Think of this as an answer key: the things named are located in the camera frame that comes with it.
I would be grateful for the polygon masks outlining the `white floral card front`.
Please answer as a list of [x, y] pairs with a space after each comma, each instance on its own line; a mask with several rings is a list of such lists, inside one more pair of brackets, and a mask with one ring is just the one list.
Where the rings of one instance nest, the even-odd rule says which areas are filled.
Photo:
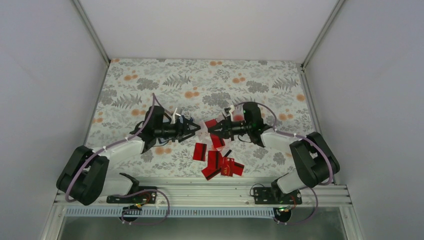
[[196, 131], [195, 136], [198, 138], [200, 142], [210, 138], [210, 133], [208, 132], [208, 128], [203, 125], [200, 127], [200, 130]]

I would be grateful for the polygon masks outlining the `blue card holder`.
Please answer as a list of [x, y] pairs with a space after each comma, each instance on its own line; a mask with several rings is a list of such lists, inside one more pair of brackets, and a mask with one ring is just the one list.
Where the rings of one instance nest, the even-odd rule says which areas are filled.
[[180, 121], [182, 124], [190, 125], [190, 124], [192, 124], [192, 123], [194, 122], [194, 119], [193, 119], [192, 117], [186, 117], [186, 116], [184, 116], [184, 115], [181, 115], [181, 116], [179, 117], [179, 121]]

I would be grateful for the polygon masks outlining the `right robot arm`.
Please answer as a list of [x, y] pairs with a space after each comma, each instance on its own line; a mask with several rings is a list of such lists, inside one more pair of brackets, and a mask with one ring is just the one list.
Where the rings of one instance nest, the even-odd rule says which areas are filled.
[[314, 131], [307, 136], [277, 130], [266, 124], [259, 103], [241, 103], [243, 120], [233, 116], [235, 106], [224, 110], [224, 119], [208, 127], [210, 134], [222, 139], [233, 140], [235, 136], [248, 135], [250, 141], [262, 148], [271, 148], [282, 153], [290, 153], [295, 171], [289, 172], [271, 183], [271, 198], [278, 204], [289, 199], [290, 194], [302, 188], [328, 185], [340, 171], [340, 164], [324, 140]]

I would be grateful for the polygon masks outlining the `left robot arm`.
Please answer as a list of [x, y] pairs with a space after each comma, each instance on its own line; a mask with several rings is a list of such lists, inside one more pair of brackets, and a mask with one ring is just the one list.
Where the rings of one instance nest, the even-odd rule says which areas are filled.
[[177, 110], [168, 115], [163, 107], [152, 106], [128, 137], [98, 148], [78, 146], [59, 175], [56, 188], [65, 193], [68, 202], [85, 206], [108, 196], [134, 202], [141, 191], [140, 182], [127, 173], [109, 172], [109, 164], [144, 154], [157, 142], [183, 142], [199, 130], [200, 125]]

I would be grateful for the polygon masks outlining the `translucent red circle card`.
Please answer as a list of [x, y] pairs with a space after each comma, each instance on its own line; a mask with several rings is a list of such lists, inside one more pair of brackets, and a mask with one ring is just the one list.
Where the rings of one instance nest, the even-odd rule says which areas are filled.
[[242, 111], [234, 111], [232, 113], [232, 121], [233, 122], [240, 122], [244, 120], [244, 114]]

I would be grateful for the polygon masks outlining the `red card black stripe middle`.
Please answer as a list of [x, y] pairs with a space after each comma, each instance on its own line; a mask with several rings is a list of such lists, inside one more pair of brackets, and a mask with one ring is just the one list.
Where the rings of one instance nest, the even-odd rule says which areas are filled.
[[210, 134], [212, 145], [215, 149], [221, 150], [226, 144], [225, 141], [215, 134]]

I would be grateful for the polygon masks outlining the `red card black stripe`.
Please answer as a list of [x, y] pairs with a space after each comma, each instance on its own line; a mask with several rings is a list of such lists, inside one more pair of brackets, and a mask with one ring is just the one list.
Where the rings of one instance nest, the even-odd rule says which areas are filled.
[[192, 159], [195, 161], [205, 162], [207, 148], [208, 148], [207, 144], [196, 142], [194, 146]]
[[218, 122], [215, 119], [211, 119], [205, 122], [205, 125], [208, 129], [214, 127]]
[[215, 134], [210, 134], [212, 145], [215, 149], [221, 150], [226, 144], [225, 141]]

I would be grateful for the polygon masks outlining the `red card black stripe top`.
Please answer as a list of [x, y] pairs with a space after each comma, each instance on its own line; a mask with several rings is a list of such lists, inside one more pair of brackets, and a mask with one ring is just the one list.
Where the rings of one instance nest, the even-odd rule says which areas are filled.
[[205, 122], [205, 125], [208, 129], [214, 127], [218, 122], [215, 119], [211, 119]]

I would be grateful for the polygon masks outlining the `red card gold ribbon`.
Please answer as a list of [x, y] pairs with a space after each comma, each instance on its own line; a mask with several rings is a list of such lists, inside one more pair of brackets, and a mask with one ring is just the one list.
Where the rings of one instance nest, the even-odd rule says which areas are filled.
[[222, 176], [232, 177], [233, 175], [242, 176], [245, 166], [235, 161], [234, 158], [224, 157], [221, 161], [220, 174]]

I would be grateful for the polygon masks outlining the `red card black stripe left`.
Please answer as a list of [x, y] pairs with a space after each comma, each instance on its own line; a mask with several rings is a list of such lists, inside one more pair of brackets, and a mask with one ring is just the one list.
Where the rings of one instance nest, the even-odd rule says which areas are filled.
[[207, 148], [208, 148], [207, 144], [196, 142], [194, 146], [192, 159], [195, 161], [205, 162]]

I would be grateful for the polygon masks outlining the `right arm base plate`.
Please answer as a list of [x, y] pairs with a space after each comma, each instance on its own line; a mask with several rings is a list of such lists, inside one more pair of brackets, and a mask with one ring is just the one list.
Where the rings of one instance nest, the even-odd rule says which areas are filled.
[[300, 205], [303, 203], [299, 190], [290, 193], [281, 193], [272, 187], [256, 186], [252, 189], [256, 205]]

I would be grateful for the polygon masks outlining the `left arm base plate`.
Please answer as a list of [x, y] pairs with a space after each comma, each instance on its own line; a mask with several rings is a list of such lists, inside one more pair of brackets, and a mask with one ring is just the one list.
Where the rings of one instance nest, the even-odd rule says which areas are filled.
[[157, 187], [156, 186], [141, 186], [137, 195], [131, 197], [118, 197], [118, 196], [108, 196], [106, 202], [108, 204], [155, 204], [157, 197]]

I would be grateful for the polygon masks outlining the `aluminium rail frame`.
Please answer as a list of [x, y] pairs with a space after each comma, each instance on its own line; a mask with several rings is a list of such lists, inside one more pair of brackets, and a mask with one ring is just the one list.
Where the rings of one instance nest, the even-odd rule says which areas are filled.
[[[154, 186], [169, 199], [172, 207], [256, 207], [250, 189], [255, 184], [269, 186], [274, 177], [140, 177], [142, 186]], [[314, 191], [300, 191], [297, 207], [350, 207], [345, 185], [318, 185]]]

